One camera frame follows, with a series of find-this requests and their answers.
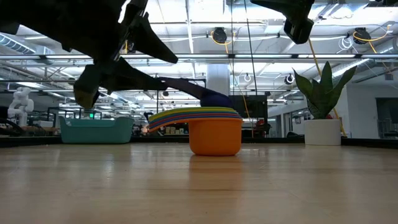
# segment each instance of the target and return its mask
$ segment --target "rainbow stacking cups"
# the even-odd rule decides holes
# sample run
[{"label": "rainbow stacking cups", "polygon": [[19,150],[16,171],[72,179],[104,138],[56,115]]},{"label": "rainbow stacking cups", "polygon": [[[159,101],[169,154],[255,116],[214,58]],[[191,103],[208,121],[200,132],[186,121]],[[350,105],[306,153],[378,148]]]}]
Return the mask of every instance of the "rainbow stacking cups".
[{"label": "rainbow stacking cups", "polygon": [[201,156],[233,156],[241,150],[242,117],[231,108],[181,108],[149,118],[149,131],[174,123],[188,123],[189,145]]}]

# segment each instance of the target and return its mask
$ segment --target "ceiling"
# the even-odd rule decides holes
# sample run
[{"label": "ceiling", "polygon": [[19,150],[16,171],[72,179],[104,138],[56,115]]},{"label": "ceiling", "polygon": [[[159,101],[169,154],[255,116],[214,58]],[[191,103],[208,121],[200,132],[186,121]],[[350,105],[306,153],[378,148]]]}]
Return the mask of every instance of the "ceiling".
[{"label": "ceiling", "polygon": [[[225,54],[226,47],[224,45],[217,45],[211,39],[211,32],[215,27],[224,27],[229,41],[232,41],[232,32],[234,33],[233,42],[227,46],[229,54],[250,54],[251,48],[254,54],[310,54],[310,46],[308,43],[302,45],[295,45],[287,38],[283,31],[285,17],[279,13],[264,7],[259,7],[248,2],[248,11],[246,13],[243,0],[232,0],[234,2],[231,7],[226,5],[224,0],[149,0],[147,5],[147,12],[149,13],[149,20],[155,33],[167,44],[167,46],[175,54]],[[316,1],[313,6],[309,18],[315,21],[315,26],[312,29],[311,39],[313,42],[314,51],[317,54],[355,54],[358,52],[369,52],[371,50],[369,44],[358,45],[345,42],[349,48],[342,45],[344,36],[352,34],[357,27],[365,27],[371,34],[372,38],[378,38],[388,34],[381,40],[373,42],[377,48],[382,43],[391,41],[398,33],[398,25],[395,23],[398,20],[398,7],[352,7],[347,8],[357,9],[356,11],[339,10],[338,12],[324,16],[324,19],[319,20],[318,14],[326,7],[325,1]],[[389,30],[387,31],[386,23],[393,21]],[[16,36],[11,36],[13,39],[22,42],[28,46],[45,46],[52,50],[54,54],[80,54],[76,50],[68,53],[62,50],[60,43],[55,40],[44,37],[27,27],[21,26]],[[15,55],[17,52],[0,45],[0,54]],[[45,77],[45,70],[48,74],[53,74],[52,79],[67,80],[68,78],[78,78],[84,70],[84,65],[91,63],[90,60],[56,60],[53,65],[40,65],[32,60],[7,60],[8,64],[12,64],[26,69],[38,75],[38,77]],[[171,65],[169,63],[161,62],[159,60],[129,60],[132,66],[137,69],[152,75],[165,77],[184,77],[184,78],[206,78],[207,65],[209,63],[220,63],[217,60],[180,60],[178,64]],[[339,65],[341,62],[332,62],[332,67]],[[242,89],[254,88],[254,82],[245,81],[246,74],[253,75],[252,63],[250,60],[237,60],[234,62],[234,75],[236,76],[239,87]],[[291,86],[286,86],[284,78],[293,72],[293,68],[297,73],[301,73],[308,78],[314,78],[317,75],[315,64],[311,60],[293,61],[275,59],[271,61],[254,60],[254,70],[257,78],[258,88],[272,88],[272,89],[289,89]],[[8,79],[5,72],[0,72],[0,78]],[[357,74],[356,76],[369,75],[366,72]],[[385,80],[378,77],[358,85],[384,85]],[[72,86],[67,83],[53,84],[54,89],[71,90]],[[66,102],[73,99],[72,92],[58,92],[60,96],[69,97],[60,100]],[[148,96],[148,93],[143,92],[123,92],[117,93],[120,97],[128,101],[137,103],[138,105],[147,105],[149,108],[155,102]],[[273,93],[275,98],[280,96],[280,93]],[[168,97],[161,96],[161,98],[174,99],[188,99],[191,98],[181,92],[170,92]],[[184,106],[197,105],[196,101],[181,101],[176,105]]]}]

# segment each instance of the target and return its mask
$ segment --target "white robot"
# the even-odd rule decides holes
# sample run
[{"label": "white robot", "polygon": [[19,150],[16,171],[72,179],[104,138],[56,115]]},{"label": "white robot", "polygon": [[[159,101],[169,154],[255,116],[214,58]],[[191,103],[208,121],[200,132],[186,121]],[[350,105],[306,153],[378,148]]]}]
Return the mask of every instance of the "white robot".
[{"label": "white robot", "polygon": [[16,115],[19,117],[19,126],[23,127],[27,125],[27,113],[32,112],[34,109],[33,100],[29,99],[30,88],[18,88],[14,93],[14,100],[8,107],[8,117],[15,118]]}]

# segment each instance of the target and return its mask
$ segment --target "wooden table surface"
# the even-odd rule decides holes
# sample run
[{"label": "wooden table surface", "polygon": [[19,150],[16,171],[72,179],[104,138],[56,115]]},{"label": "wooden table surface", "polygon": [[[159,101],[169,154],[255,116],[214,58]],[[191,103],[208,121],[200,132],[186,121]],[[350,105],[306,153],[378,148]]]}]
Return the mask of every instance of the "wooden table surface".
[{"label": "wooden table surface", "polygon": [[0,149],[0,223],[397,223],[398,150],[244,144]]}]

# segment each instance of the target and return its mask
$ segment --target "potted plant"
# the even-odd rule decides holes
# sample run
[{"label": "potted plant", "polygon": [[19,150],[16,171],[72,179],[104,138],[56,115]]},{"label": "potted plant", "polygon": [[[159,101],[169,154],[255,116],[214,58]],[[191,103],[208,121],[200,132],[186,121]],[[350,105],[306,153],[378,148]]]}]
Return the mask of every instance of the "potted plant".
[{"label": "potted plant", "polygon": [[333,85],[331,67],[326,63],[320,82],[300,76],[294,71],[299,90],[307,97],[308,109],[313,120],[304,122],[305,143],[309,145],[338,146],[341,144],[341,122],[338,119],[327,119],[330,111],[336,106],[344,86],[352,79],[356,67],[341,76]]}]

